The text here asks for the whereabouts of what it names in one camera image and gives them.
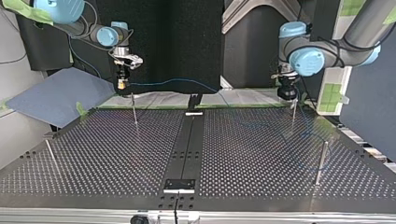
metal rod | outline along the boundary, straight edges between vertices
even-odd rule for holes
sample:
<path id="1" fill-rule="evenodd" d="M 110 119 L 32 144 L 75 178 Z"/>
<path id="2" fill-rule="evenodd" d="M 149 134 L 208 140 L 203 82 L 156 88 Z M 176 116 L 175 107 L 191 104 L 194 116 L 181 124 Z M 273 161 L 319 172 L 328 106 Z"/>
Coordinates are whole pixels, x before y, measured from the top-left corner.
<path id="1" fill-rule="evenodd" d="M 131 100 L 132 100 L 132 109 L 134 111 L 134 123 L 137 124 L 137 115 L 136 115 L 136 109 L 134 105 L 134 93 L 131 92 Z"/>
<path id="2" fill-rule="evenodd" d="M 318 168 L 317 178 L 315 180 L 315 185 L 318 185 L 320 182 L 320 177 L 321 177 L 321 173 L 323 171 L 323 165 L 324 165 L 324 161 L 326 159 L 328 148 L 329 148 L 329 142 L 326 141 L 323 144 L 322 153 L 320 155 L 319 168 Z"/>
<path id="3" fill-rule="evenodd" d="M 298 104 L 298 99 L 296 98 L 295 100 L 293 100 L 293 123 L 296 120 L 296 111 L 297 111 L 297 104 Z"/>
<path id="4" fill-rule="evenodd" d="M 52 147 L 50 146 L 50 141 L 48 139 L 46 139 L 46 144 L 49 149 L 50 156 L 52 157 L 53 160 L 56 160 L 55 155 L 53 154 L 53 151 L 52 151 Z"/>

blue cable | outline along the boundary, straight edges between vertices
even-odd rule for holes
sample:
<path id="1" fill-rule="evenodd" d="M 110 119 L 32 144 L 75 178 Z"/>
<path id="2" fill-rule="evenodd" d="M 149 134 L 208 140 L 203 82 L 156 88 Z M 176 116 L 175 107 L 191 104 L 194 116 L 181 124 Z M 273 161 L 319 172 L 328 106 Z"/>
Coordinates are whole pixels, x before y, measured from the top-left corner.
<path id="1" fill-rule="evenodd" d="M 216 92 L 216 93 L 218 93 L 219 96 L 222 98 L 222 100 L 224 101 L 224 103 L 225 103 L 228 107 L 231 107 L 231 106 L 227 103 L 227 101 L 225 100 L 224 96 L 223 96 L 220 92 L 216 91 L 215 89 L 213 89 L 213 88 L 207 86 L 206 84 L 204 84 L 204 83 L 202 83 L 202 82 L 199 82 L 199 81 L 196 81 L 196 80 L 193 80 L 193 79 L 176 77 L 176 78 L 171 78 L 171 79 L 169 79 L 169 80 L 166 80 L 166 81 L 164 81 L 164 82 L 153 82 L 153 83 L 136 83 L 136 82 L 133 82 L 133 83 L 130 83 L 130 84 L 133 85 L 133 86 L 161 86 L 161 85 L 164 85 L 164 84 L 167 84 L 167 83 L 170 83 L 170 82 L 174 82 L 174 81 L 195 83 L 195 84 L 198 84 L 198 85 L 200 85 L 200 86 L 202 86 L 202 87 L 207 88 L 207 89 L 210 90 L 210 91 Z M 298 106 L 300 107 L 301 113 L 302 113 L 303 116 L 304 116 L 304 122 L 305 122 L 306 128 L 308 129 L 309 123 L 308 123 L 308 119 L 306 118 L 305 112 L 303 111 L 303 109 L 302 109 L 302 107 L 301 107 L 300 105 L 298 105 Z M 237 121 L 237 122 L 240 123 L 240 124 L 242 124 L 242 125 L 248 126 L 248 127 L 257 127 L 257 125 L 255 125 L 255 124 L 244 123 L 244 122 L 240 122 L 240 121 Z M 288 141 L 288 139 L 286 138 L 286 136 L 285 136 L 282 132 L 280 132 L 279 130 L 277 130 L 277 129 L 271 127 L 270 125 L 268 125 L 268 124 L 266 124 L 266 123 L 261 123 L 259 126 L 265 126 L 265 127 L 269 128 L 269 129 L 271 129 L 272 131 L 274 131 L 275 133 L 277 133 L 277 134 L 282 138 L 282 140 L 284 141 L 286 147 L 287 147 L 287 148 L 291 148 L 290 142 Z M 302 133 L 302 134 L 301 134 L 301 137 L 307 137 L 308 135 L 315 136 L 315 137 L 319 138 L 321 141 L 326 142 L 326 140 L 325 140 L 324 138 L 322 138 L 320 135 L 315 134 L 315 133 L 311 133 L 311 132 L 309 132 L 309 131 Z M 323 166 L 322 169 L 318 169 L 318 168 L 314 168 L 314 167 L 308 167 L 308 166 L 305 166 L 303 163 L 298 162 L 298 161 L 297 161 L 297 163 L 299 163 L 300 168 L 305 168 L 305 169 L 308 169 L 308 170 L 311 170 L 311 171 L 315 171 L 315 172 L 317 172 L 317 171 L 324 171 L 324 170 L 326 170 L 326 169 L 328 168 L 328 166 L 329 166 L 329 164 L 330 164 L 330 160 L 331 160 L 331 148 L 328 147 L 328 149 L 329 149 L 329 152 L 328 152 L 328 153 L 329 153 L 330 156 L 329 156 L 328 162 L 326 163 L 325 166 Z"/>
<path id="2" fill-rule="evenodd" d="M 76 54 L 76 52 L 74 51 L 73 46 L 72 46 L 72 42 L 71 42 L 70 35 L 68 36 L 68 41 L 69 41 L 69 48 L 70 48 L 70 50 L 72 51 L 72 53 L 74 54 L 74 56 L 75 56 L 76 58 L 78 58 L 80 61 L 82 61 L 82 62 L 84 62 L 85 64 L 87 64 L 91 69 L 93 69 L 93 71 L 95 71 L 95 73 L 98 75 L 99 78 L 102 78 L 102 76 L 100 75 L 100 72 L 99 72 L 92 64 L 86 62 L 85 60 L 83 60 L 82 58 L 80 58 L 80 57 Z"/>

vertical pin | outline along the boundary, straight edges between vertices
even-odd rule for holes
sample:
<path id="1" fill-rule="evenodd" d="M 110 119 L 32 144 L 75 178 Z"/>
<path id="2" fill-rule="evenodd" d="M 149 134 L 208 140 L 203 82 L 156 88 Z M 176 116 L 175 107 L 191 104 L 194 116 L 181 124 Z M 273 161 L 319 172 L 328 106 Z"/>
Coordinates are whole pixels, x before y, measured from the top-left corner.
<path id="1" fill-rule="evenodd" d="M 327 155 L 327 150 L 329 149 L 329 142 L 324 142 L 323 144 L 323 148 L 322 148 L 322 153 L 320 155 L 320 161 L 319 161 L 319 168 L 318 168 L 318 173 L 317 173 L 317 178 L 315 180 L 315 185 L 318 185 L 320 182 L 320 177 L 321 177 L 321 173 L 323 171 L 324 168 L 324 162 L 326 159 L 326 155 Z"/>
<path id="2" fill-rule="evenodd" d="M 52 157 L 53 160 L 55 160 L 55 155 L 53 154 L 52 147 L 50 146 L 50 141 L 48 139 L 46 139 L 46 144 L 49 149 L 50 156 Z"/>

white wall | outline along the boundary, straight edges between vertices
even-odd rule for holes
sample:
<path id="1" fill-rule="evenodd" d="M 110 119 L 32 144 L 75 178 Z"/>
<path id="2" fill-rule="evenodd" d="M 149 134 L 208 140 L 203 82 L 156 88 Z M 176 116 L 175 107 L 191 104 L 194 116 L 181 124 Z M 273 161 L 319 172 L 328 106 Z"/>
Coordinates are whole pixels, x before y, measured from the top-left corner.
<path id="1" fill-rule="evenodd" d="M 15 16 L 6 13 L 18 26 Z M 0 63 L 19 59 L 25 53 L 20 34 L 2 16 L 0 33 Z M 0 64 L 0 102 L 43 80 L 41 72 L 30 70 L 27 58 L 17 63 Z M 50 126 L 44 122 L 0 108 L 0 169 L 40 143 L 43 135 L 49 131 Z"/>

metal plate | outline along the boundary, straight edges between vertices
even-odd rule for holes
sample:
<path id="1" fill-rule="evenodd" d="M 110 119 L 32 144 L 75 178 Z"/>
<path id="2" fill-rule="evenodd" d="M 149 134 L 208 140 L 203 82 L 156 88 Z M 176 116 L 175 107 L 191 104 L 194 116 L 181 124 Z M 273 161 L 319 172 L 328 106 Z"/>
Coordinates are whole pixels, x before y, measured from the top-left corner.
<path id="1" fill-rule="evenodd" d="M 193 198 L 190 210 L 396 213 L 396 175 L 322 117 L 299 111 L 293 123 L 288 108 L 218 109 L 203 122 L 191 136 L 203 140 L 202 162 L 187 161 L 183 176 L 200 170 L 198 193 L 182 195 Z M 330 152 L 315 186 L 323 141 Z"/>
<path id="2" fill-rule="evenodd" d="M 0 173 L 0 206 L 158 209 L 183 111 L 99 110 Z"/>

